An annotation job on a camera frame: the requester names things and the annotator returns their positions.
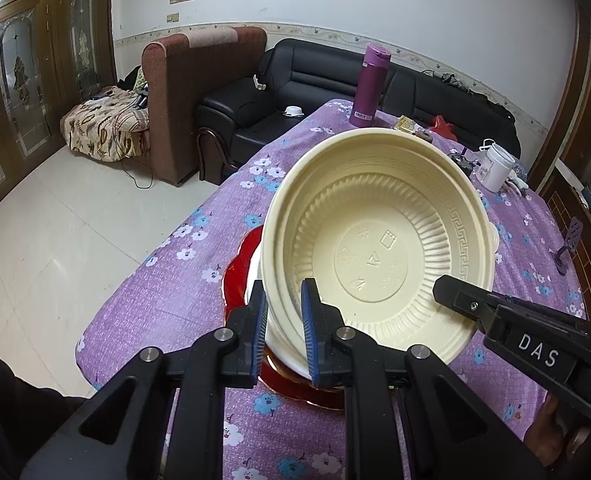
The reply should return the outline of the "large red glass plate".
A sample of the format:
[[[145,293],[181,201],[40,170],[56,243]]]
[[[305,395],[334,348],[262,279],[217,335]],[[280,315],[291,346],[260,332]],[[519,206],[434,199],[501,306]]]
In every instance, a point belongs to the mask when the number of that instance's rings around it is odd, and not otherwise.
[[[233,309],[243,307],[246,293],[249,292],[258,277],[258,258],[260,258],[260,240],[263,226],[254,228],[246,234],[244,240],[224,274],[222,279],[222,299],[224,299],[224,318]],[[306,403],[324,410],[344,410],[344,393],[342,390],[325,390],[315,388],[308,379],[290,370],[269,348],[265,347],[264,362],[260,372],[260,381],[272,392],[286,398]]]

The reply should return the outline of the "beige plastic ribbed bowl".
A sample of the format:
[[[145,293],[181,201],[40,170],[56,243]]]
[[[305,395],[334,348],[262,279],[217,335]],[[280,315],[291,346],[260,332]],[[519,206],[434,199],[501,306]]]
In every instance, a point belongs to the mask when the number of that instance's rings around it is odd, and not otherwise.
[[[301,286],[313,278],[348,326],[452,362],[475,327],[440,306],[433,285],[447,274],[490,289],[498,245],[477,190],[438,148],[385,128],[330,136],[288,171],[265,219],[268,346],[307,374]]]

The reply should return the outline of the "purple floral tablecloth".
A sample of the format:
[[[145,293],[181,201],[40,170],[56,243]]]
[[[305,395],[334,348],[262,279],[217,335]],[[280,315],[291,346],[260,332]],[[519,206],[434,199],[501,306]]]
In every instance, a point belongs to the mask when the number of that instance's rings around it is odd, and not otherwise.
[[[82,334],[76,361],[103,386],[142,348],[190,346],[224,322],[222,277],[242,240],[265,221],[286,173],[311,148],[350,129],[350,103],[321,105],[267,144],[120,285]],[[513,188],[479,189],[499,235],[494,289],[574,316],[585,313],[579,279],[560,274],[553,253],[563,237],[545,202]],[[228,479],[341,479],[344,417],[270,391],[230,390],[224,422]]]

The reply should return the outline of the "white cloth gloves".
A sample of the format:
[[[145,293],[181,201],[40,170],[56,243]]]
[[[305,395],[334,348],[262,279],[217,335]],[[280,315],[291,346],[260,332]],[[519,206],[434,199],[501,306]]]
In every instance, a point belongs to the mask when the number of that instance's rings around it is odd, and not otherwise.
[[[519,192],[522,197],[527,196],[527,191],[530,189],[527,182],[522,180],[513,169],[509,171],[506,183]]]

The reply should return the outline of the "white plastic jar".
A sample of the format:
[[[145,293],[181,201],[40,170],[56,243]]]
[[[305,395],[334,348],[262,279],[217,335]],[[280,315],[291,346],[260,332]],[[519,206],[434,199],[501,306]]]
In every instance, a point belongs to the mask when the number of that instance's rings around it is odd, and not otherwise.
[[[487,191],[497,193],[508,179],[517,160],[496,142],[482,145],[477,179]]]

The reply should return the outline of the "black leather sofa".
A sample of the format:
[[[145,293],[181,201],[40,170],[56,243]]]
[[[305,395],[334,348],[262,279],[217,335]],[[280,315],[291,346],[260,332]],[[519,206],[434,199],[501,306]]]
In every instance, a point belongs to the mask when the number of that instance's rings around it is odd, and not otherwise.
[[[297,125],[284,112],[290,105],[310,115],[330,100],[352,101],[361,55],[283,39],[260,59],[256,74],[208,92],[193,112],[200,176],[226,180],[266,144]],[[389,67],[379,110],[404,115],[423,127],[442,117],[466,148],[492,139],[512,156],[521,155],[516,119],[503,106],[460,84],[453,74],[435,76],[397,64]]]

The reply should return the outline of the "patterned blanket bundle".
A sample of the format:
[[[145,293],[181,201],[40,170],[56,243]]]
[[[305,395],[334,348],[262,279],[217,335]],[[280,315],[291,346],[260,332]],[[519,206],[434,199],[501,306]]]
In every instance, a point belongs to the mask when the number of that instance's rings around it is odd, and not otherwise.
[[[120,162],[149,154],[149,112],[140,94],[106,87],[100,96],[74,106],[60,119],[68,148],[98,162]]]

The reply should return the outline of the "purple thermos bottle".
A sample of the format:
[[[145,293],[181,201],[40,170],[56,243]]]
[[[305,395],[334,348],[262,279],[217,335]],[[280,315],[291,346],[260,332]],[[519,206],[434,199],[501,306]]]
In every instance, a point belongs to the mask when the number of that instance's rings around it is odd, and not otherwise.
[[[355,99],[350,114],[350,123],[358,128],[367,128],[373,124],[381,98],[385,79],[391,61],[391,52],[377,44],[368,44]]]

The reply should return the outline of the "wooden glass-door cabinet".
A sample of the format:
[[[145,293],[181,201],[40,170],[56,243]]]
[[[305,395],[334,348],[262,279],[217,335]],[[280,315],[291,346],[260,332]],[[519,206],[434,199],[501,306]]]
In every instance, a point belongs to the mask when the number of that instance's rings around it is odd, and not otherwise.
[[[0,0],[0,202],[62,148],[61,118],[115,81],[111,0]]]

